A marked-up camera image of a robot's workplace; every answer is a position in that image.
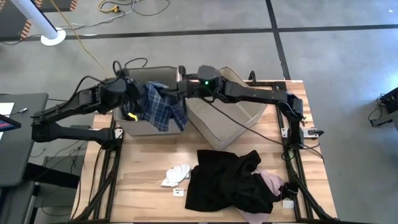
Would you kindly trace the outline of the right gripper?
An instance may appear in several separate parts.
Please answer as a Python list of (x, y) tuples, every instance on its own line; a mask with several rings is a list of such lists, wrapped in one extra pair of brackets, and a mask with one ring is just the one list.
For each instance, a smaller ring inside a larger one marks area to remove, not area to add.
[(177, 88), (164, 88), (161, 91), (162, 95), (177, 95), (179, 99), (184, 98), (201, 98), (204, 97), (203, 92), (204, 82), (201, 80), (180, 80), (177, 82)]

